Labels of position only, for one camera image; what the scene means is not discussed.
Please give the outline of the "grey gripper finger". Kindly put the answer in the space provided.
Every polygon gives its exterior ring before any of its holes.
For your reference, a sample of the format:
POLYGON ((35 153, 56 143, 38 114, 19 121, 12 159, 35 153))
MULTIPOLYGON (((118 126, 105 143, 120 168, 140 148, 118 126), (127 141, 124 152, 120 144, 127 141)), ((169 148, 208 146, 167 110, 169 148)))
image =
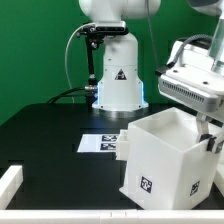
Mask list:
POLYGON ((207 150, 211 153, 218 154, 221 152, 224 145, 224 131, 221 130, 215 135, 212 135, 207 144, 207 150))
POLYGON ((210 137, 208 124, 211 118, 198 112, 196 116, 196 126, 198 131, 197 142, 201 142, 210 137))

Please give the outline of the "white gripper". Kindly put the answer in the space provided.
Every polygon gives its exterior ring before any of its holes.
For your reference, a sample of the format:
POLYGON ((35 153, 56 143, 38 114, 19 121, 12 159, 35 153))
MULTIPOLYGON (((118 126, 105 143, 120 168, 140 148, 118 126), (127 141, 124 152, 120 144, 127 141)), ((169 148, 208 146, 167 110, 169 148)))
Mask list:
POLYGON ((207 50, 188 44, 169 71, 169 78, 200 90, 224 90, 224 76, 212 71, 213 62, 207 50))

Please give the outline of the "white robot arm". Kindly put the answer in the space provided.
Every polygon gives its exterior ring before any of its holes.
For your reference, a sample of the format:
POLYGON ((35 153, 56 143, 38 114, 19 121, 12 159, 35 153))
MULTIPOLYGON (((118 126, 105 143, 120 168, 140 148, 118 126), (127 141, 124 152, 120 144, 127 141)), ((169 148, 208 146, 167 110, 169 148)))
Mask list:
MULTIPOLYGON (((188 0, 199 12, 219 17, 215 34, 198 34, 176 41, 173 56, 156 70, 159 91, 192 109, 224 122, 224 0, 188 0)), ((98 87, 97 108, 106 112, 137 111, 144 107, 138 79, 138 42, 125 20, 155 14, 161 0, 79 0, 91 19, 85 31, 93 43, 105 44, 103 78, 98 87)))

